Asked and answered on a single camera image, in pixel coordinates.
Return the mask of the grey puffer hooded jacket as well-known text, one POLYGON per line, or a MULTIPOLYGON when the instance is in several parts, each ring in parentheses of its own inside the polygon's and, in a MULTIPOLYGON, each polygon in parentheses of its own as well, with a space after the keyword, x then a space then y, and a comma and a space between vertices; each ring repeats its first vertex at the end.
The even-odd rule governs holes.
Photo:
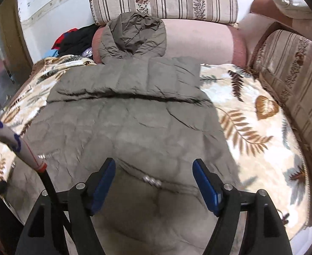
POLYGON ((24 130, 46 157, 58 191, 97 171, 108 157, 116 174, 93 219, 107 254, 202 254, 216 225, 192 174, 202 159, 239 185, 217 111, 200 90, 200 63, 167 58, 162 20, 127 12, 109 21, 101 63, 35 79, 47 104, 24 130))

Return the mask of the pile of dark clothes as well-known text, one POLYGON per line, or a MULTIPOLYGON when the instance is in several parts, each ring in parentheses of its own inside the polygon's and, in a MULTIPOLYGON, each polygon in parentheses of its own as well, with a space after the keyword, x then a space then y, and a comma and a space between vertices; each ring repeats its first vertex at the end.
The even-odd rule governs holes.
POLYGON ((92 40, 99 27, 91 24, 80 29, 73 28, 60 35, 43 58, 82 55, 92 46, 92 40))

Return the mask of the leaf pattern fleece blanket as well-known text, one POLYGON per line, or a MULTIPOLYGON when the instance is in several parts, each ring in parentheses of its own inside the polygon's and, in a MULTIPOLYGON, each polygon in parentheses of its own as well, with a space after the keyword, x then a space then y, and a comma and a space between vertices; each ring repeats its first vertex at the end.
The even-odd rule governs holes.
MULTIPOLYGON (((1 116, 23 143, 24 130, 47 104, 47 91, 36 89, 35 79, 55 62, 60 71, 97 65, 90 59, 47 58, 19 97, 1 116)), ((231 64, 200 64, 200 90, 215 106, 231 156, 238 168, 238 189, 265 189, 278 211, 289 239, 309 221, 309 183, 305 159, 283 109, 258 79, 231 64)))

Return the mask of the striped floral side cushion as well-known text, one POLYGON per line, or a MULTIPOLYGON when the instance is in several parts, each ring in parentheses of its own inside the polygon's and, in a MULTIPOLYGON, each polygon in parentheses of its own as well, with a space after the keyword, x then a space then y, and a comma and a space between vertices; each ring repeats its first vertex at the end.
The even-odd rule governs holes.
POLYGON ((279 29, 259 48, 253 69, 297 130, 312 179, 312 41, 279 29))

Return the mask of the pink sofa backrest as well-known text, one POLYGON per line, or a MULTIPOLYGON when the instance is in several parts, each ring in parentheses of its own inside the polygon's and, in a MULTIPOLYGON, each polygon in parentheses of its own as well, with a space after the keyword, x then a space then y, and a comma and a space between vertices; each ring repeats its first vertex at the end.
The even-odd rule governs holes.
POLYGON ((244 67, 245 40, 239 31, 208 21, 165 19, 129 12, 97 29, 92 40, 93 60, 131 57, 191 57, 199 63, 244 67))

